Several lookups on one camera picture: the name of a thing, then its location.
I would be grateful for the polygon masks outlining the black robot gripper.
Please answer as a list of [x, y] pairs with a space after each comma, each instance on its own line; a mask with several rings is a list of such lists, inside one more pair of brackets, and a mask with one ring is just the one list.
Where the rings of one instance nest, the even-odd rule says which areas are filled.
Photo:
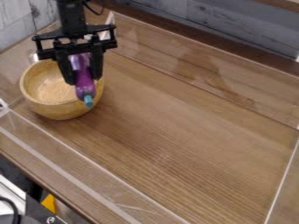
[[32, 37], [36, 44], [39, 60], [57, 60], [63, 79], [67, 84], [75, 84], [68, 56], [72, 54], [89, 53], [91, 73], [95, 80], [103, 75], [103, 54], [108, 49], [117, 47], [116, 26], [113, 24], [88, 25], [87, 30], [75, 35], [67, 35], [63, 29], [37, 33]]

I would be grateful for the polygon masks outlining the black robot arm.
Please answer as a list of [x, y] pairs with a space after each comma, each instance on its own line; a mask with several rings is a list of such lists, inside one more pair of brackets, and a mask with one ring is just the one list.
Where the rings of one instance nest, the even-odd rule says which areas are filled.
[[57, 62], [64, 81], [73, 85], [75, 70], [69, 56], [87, 53], [89, 55], [91, 77], [99, 80], [103, 75], [104, 52], [117, 47], [113, 24], [87, 24], [84, 8], [91, 9], [85, 0], [56, 0], [60, 28], [35, 34], [39, 60], [52, 59]]

